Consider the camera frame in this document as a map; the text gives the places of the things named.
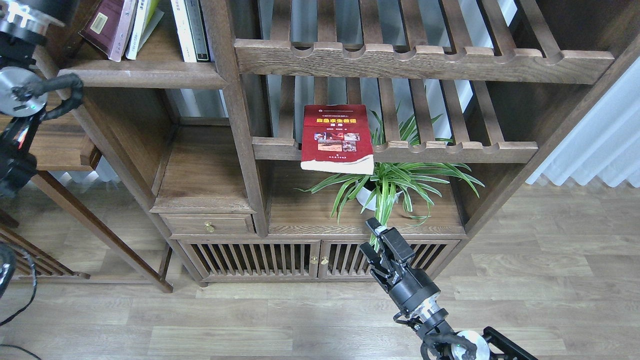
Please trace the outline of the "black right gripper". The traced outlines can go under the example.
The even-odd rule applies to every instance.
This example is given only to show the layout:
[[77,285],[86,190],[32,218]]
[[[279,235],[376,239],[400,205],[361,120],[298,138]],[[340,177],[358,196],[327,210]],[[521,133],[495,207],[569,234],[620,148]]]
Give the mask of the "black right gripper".
[[359,250],[364,254],[372,276],[382,289],[389,291],[403,279],[408,260],[415,253],[396,228],[387,228],[375,217],[367,219],[365,224],[372,233],[370,240],[377,239],[380,246],[375,250],[369,243],[362,243]]

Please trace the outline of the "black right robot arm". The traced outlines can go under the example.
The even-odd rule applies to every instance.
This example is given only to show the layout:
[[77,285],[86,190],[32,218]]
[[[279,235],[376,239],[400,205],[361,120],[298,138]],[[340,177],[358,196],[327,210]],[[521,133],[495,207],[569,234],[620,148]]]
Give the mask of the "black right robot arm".
[[412,268],[414,251],[393,227],[386,228],[377,219],[366,225],[381,244],[375,250],[369,243],[359,247],[370,273],[398,307],[394,322],[411,328],[422,340],[420,353],[428,360],[534,360],[512,340],[491,326],[483,333],[455,331],[446,322],[448,312],[438,305],[441,289],[422,269]]

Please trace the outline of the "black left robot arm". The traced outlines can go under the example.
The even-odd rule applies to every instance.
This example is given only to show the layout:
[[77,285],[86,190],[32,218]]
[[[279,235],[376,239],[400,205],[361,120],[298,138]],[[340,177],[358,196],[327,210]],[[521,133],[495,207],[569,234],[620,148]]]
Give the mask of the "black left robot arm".
[[48,25],[73,20],[77,0],[1,2],[0,110],[11,116],[0,139],[0,191],[13,198],[37,173],[30,153],[39,125],[64,116],[83,102],[83,82],[74,73],[41,79],[31,66],[37,46],[46,45]]

